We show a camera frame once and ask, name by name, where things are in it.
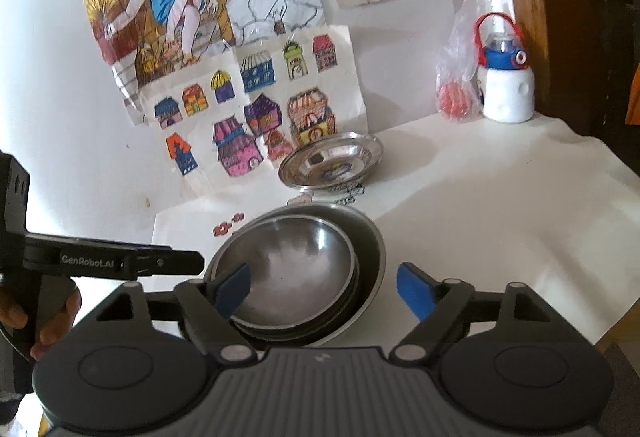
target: yellow roof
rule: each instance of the yellow roof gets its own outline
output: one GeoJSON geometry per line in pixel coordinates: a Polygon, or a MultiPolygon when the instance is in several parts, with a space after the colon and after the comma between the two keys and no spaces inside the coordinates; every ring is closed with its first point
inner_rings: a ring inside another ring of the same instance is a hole
{"type": "Polygon", "coordinates": [[[211,78],[211,88],[219,89],[225,83],[231,81],[231,76],[229,73],[223,70],[217,71],[213,77],[211,78]]]}

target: red flower drawing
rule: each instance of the red flower drawing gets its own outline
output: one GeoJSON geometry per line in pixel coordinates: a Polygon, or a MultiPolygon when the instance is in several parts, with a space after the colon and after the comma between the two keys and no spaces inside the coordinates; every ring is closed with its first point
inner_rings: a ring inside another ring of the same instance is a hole
{"type": "Polygon", "coordinates": [[[233,224],[229,224],[228,222],[223,222],[219,226],[213,228],[213,234],[215,237],[224,237],[228,234],[229,230],[233,227],[233,224]]]}

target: pink house drawing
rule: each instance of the pink house drawing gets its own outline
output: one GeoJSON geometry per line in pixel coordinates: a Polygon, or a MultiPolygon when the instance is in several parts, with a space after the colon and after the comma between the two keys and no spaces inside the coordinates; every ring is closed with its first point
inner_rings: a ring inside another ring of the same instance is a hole
{"type": "Polygon", "coordinates": [[[263,160],[255,138],[244,131],[235,116],[213,125],[213,141],[218,147],[218,160],[229,177],[249,173],[263,160]]]}

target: plastic bag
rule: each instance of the plastic bag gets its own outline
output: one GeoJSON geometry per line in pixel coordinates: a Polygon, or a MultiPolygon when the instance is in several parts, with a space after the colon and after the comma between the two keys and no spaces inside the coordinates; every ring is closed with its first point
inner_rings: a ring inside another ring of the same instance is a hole
{"type": "Polygon", "coordinates": [[[478,68],[474,26],[481,10],[478,0],[465,0],[456,13],[449,41],[436,59],[436,108],[450,120],[475,117],[481,110],[472,79],[478,68]]]}

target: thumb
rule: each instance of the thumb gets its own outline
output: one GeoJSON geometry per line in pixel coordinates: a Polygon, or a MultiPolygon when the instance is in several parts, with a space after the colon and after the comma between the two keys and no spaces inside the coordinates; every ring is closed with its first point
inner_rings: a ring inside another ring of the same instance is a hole
{"type": "Polygon", "coordinates": [[[22,329],[27,325],[27,315],[14,298],[0,288],[0,322],[13,329],[22,329]]]}

